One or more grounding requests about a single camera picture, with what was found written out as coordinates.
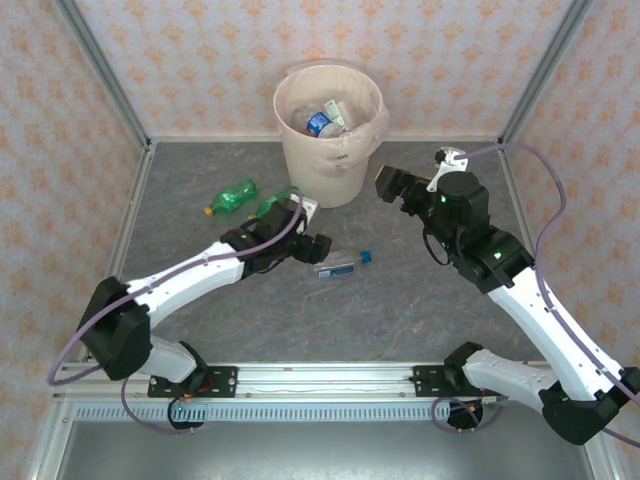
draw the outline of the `trash can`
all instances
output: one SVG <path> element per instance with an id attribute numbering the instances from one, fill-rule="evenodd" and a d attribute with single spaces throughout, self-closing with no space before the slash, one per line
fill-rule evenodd
<path id="1" fill-rule="evenodd" d="M 291 69 L 273 97 L 291 184 L 321 207 L 339 207 L 362 190 L 369 156 L 380 146 L 389 111 L 378 86 L 346 65 L 316 62 Z M 338 138 L 315 138 L 291 126 L 296 108 L 324 104 L 339 95 L 362 123 Z"/>

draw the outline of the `green plastic bottle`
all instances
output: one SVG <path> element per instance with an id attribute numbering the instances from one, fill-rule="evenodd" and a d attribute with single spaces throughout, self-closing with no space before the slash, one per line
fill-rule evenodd
<path id="1" fill-rule="evenodd" d="M 253 180 L 245 178 L 240 183 L 225 188 L 216 195 L 211 205 L 204 207 L 204 213 L 210 217 L 218 213 L 231 213 L 257 196 L 258 187 L 253 183 Z"/>
<path id="2" fill-rule="evenodd" d="M 285 188 L 284 190 L 276 193 L 275 195 L 270 196 L 264 202 L 260 204 L 258 210 L 256 210 L 256 217 L 262 218 L 271 208 L 271 205 L 282 200 L 283 198 L 289 197 L 292 190 L 298 190 L 298 187 L 294 187 L 291 185 L 290 187 Z"/>

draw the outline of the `blue cap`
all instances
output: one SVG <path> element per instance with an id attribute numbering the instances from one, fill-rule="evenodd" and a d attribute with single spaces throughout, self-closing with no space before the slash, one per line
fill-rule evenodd
<path id="1" fill-rule="evenodd" d="M 362 258 L 362 263 L 370 263 L 372 260 L 371 252 L 369 250 L 360 252 L 360 258 Z"/>

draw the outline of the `wallpaper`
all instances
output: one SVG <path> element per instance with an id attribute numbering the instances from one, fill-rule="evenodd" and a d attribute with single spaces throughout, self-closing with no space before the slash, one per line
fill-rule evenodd
<path id="1" fill-rule="evenodd" d="M 51 0 L 0 3 L 0 478 L 25 478 L 45 374 L 106 274 L 139 151 Z"/>
<path id="2" fill-rule="evenodd" d="M 151 137 L 277 134 L 288 67 L 350 62 L 392 135 L 497 136 L 570 0 L 79 0 Z"/>
<path id="3" fill-rule="evenodd" d="M 640 9 L 598 1 L 518 139 L 546 152 L 568 209 L 544 252 L 558 297 L 623 366 L 640 366 Z M 530 228 L 557 210 L 548 174 L 510 154 Z M 640 437 L 640 409 L 619 430 Z M 619 444 L 640 471 L 640 450 Z"/>

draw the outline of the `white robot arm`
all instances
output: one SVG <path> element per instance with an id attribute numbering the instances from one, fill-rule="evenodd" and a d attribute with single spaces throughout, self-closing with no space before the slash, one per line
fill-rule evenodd
<path id="1" fill-rule="evenodd" d="M 458 388 L 471 385 L 499 392 L 540 411 L 547 423 L 571 443 L 583 444 L 629 400 L 611 379 L 637 394 L 640 370 L 623 369 L 580 328 L 547 285 L 554 308 L 571 331 L 604 365 L 599 370 L 547 308 L 535 276 L 533 257 L 511 234 L 490 224 L 489 196 L 467 159 L 454 148 L 436 154 L 432 179 L 384 166 L 376 177 L 378 196 L 393 202 L 400 196 L 403 212 L 424 224 L 425 246 L 434 256 L 431 236 L 458 272 L 506 311 L 540 350 L 551 368 L 533 368 L 500 358 L 474 343 L 445 360 L 447 379 Z"/>
<path id="2" fill-rule="evenodd" d="M 292 220 L 299 198 L 302 213 L 291 231 L 268 248 L 243 254 L 279 234 Z M 196 298 L 254 273 L 265 273 L 287 257 L 311 264 L 324 260 L 331 239 L 304 234 L 317 208 L 314 200 L 292 194 L 262 218 L 230 230 L 205 251 L 163 272 L 127 284 L 114 277 L 103 280 L 80 326 L 115 300 L 145 287 L 149 291 L 111 312 L 82 337 L 83 343 L 112 380 L 140 372 L 166 379 L 184 393 L 197 391 L 207 381 L 206 363 L 185 342 L 167 342 L 151 331 Z"/>

